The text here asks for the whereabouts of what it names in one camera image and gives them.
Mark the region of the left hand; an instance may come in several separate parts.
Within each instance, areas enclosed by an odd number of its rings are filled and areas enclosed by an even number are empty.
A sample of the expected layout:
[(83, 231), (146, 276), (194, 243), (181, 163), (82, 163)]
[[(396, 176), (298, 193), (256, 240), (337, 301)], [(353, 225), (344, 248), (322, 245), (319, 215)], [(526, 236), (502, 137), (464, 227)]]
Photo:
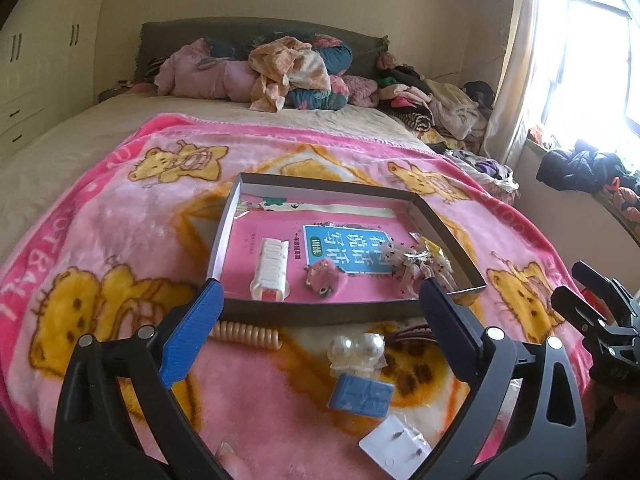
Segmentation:
[(242, 458), (236, 454), (231, 444), (222, 441), (216, 452), (216, 459), (233, 480), (253, 480), (253, 474)]

